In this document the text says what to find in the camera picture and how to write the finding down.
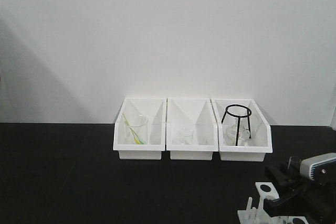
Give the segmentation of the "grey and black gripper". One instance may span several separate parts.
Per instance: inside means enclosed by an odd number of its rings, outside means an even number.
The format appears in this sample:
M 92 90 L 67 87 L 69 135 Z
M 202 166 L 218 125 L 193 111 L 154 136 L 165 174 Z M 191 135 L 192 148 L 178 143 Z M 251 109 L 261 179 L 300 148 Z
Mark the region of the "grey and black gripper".
M 264 199 L 264 210 L 271 217 L 292 216 L 292 220 L 288 220 L 287 223 L 308 223 L 300 217 L 305 217 L 308 208 L 303 196 L 310 186 L 302 184 L 306 182 L 305 179 L 318 184 L 335 184 L 335 153 L 303 159 L 300 163 L 299 177 L 289 177 L 287 165 L 288 162 L 281 163 L 279 167 L 268 165 L 265 167 L 265 176 L 281 189 L 297 188 L 278 199 Z

